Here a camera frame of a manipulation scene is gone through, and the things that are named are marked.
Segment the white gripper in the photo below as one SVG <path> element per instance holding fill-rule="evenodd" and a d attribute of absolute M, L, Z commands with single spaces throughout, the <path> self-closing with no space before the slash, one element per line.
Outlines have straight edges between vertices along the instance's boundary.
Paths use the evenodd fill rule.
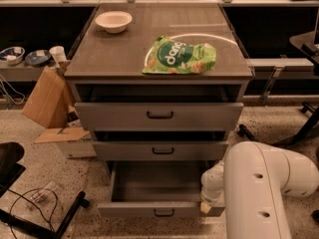
<path fill-rule="evenodd" d="M 207 214 L 211 210 L 209 204 L 214 204 L 223 191 L 224 162 L 220 160 L 214 167 L 208 169 L 201 176 L 200 211 Z"/>

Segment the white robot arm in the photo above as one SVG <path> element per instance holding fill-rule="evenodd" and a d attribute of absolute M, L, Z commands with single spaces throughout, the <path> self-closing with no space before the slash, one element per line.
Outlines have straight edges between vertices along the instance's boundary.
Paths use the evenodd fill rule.
<path fill-rule="evenodd" d="M 201 176 L 200 211 L 223 196 L 227 239 L 292 239 L 282 198 L 307 197 L 318 186 L 318 168 L 307 156 L 244 141 Z"/>

